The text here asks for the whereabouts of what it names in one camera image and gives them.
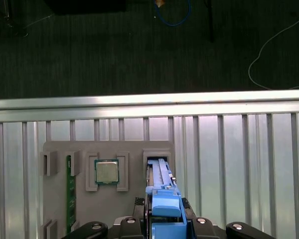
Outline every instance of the green circuit board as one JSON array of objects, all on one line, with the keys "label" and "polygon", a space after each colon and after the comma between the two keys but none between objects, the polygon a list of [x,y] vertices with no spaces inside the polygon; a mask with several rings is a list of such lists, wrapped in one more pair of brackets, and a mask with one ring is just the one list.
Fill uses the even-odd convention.
[{"label": "green circuit board", "polygon": [[76,183],[75,176],[71,176],[71,156],[66,157],[66,233],[76,221]]}]

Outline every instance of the metal screw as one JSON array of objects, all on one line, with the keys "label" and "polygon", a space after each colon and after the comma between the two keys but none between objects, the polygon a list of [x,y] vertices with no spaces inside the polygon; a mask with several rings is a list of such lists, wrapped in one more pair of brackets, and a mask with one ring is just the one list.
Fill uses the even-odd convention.
[{"label": "metal screw", "polygon": [[94,224],[94,225],[92,226],[92,229],[93,229],[93,230],[101,229],[101,225],[100,225],[100,224]]},{"label": "metal screw", "polygon": [[128,223],[134,223],[134,222],[135,222],[135,219],[133,219],[133,218],[129,218],[129,219],[127,220],[127,222],[128,222]]},{"label": "metal screw", "polygon": [[243,228],[243,226],[239,225],[239,224],[234,224],[233,228],[236,228],[237,230],[241,230]]},{"label": "metal screw", "polygon": [[198,221],[199,223],[201,223],[201,224],[206,223],[206,220],[203,219],[203,218],[198,218],[197,221]]}]

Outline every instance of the black stand leg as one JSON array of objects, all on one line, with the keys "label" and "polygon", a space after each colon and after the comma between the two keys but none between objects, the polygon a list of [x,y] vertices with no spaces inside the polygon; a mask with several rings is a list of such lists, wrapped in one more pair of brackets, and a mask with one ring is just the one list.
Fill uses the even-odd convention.
[{"label": "black stand leg", "polygon": [[212,8],[211,0],[207,0],[207,8],[208,8],[209,37],[210,37],[210,41],[214,42],[215,36],[214,36],[213,8]]},{"label": "black stand leg", "polygon": [[9,8],[6,5],[6,14],[4,14],[3,12],[0,11],[0,21],[3,21],[6,23],[6,25],[8,27],[10,27],[13,30],[13,33],[17,36],[27,36],[27,32],[26,30],[19,24],[17,24],[16,22],[14,22],[9,14]]}]

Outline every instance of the white cable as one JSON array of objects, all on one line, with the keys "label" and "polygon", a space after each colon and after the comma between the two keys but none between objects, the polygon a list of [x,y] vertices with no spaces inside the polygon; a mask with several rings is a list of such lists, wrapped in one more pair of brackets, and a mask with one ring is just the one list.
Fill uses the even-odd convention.
[{"label": "white cable", "polygon": [[[262,88],[264,88],[264,89],[266,89],[266,90],[272,90],[272,89],[270,89],[270,88],[268,88],[268,87],[266,87],[266,86],[263,86],[263,85],[258,84],[256,81],[254,81],[253,78],[252,78],[251,75],[250,75],[250,69],[251,69],[251,67],[253,66],[253,64],[254,64],[256,61],[259,60],[260,55],[261,55],[261,53],[262,53],[264,47],[267,45],[268,42],[270,42],[272,39],[274,39],[275,37],[277,37],[278,35],[280,35],[280,34],[283,33],[284,31],[287,31],[288,29],[290,29],[290,28],[296,26],[298,23],[299,23],[299,20],[298,20],[296,23],[294,23],[294,24],[288,26],[287,28],[281,30],[280,32],[278,32],[276,35],[274,35],[274,36],[271,37],[268,41],[265,42],[265,44],[262,46],[262,48],[261,48],[260,51],[259,51],[258,57],[257,57],[251,64],[250,64],[250,66],[249,66],[249,68],[248,68],[248,76],[249,76],[249,79],[251,80],[252,83],[254,83],[255,85],[260,86],[260,87],[262,87]],[[292,87],[292,88],[290,88],[290,90],[291,90],[291,89],[297,89],[297,88],[299,88],[299,86]]]},{"label": "white cable", "polygon": [[29,25],[25,26],[24,28],[28,28],[28,27],[32,26],[33,24],[36,24],[37,22],[40,22],[40,21],[43,21],[43,20],[45,20],[45,19],[48,19],[48,18],[52,17],[53,15],[54,15],[54,14],[51,14],[51,15],[46,16],[46,17],[44,17],[44,18],[41,18],[41,19],[39,19],[39,20],[37,20],[37,21],[34,21],[34,22],[30,23]]}]

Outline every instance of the corrugated metal panel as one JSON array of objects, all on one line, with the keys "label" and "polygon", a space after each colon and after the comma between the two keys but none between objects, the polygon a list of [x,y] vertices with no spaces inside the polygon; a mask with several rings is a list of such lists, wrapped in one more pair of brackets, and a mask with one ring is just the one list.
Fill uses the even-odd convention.
[{"label": "corrugated metal panel", "polygon": [[32,109],[10,101],[8,109],[0,101],[0,238],[38,237],[37,158],[47,140],[171,140],[177,183],[197,215],[221,227],[245,221],[279,239],[299,239],[299,98],[231,96],[130,107],[101,98],[99,108],[87,98],[85,108],[58,110],[40,101]]}]

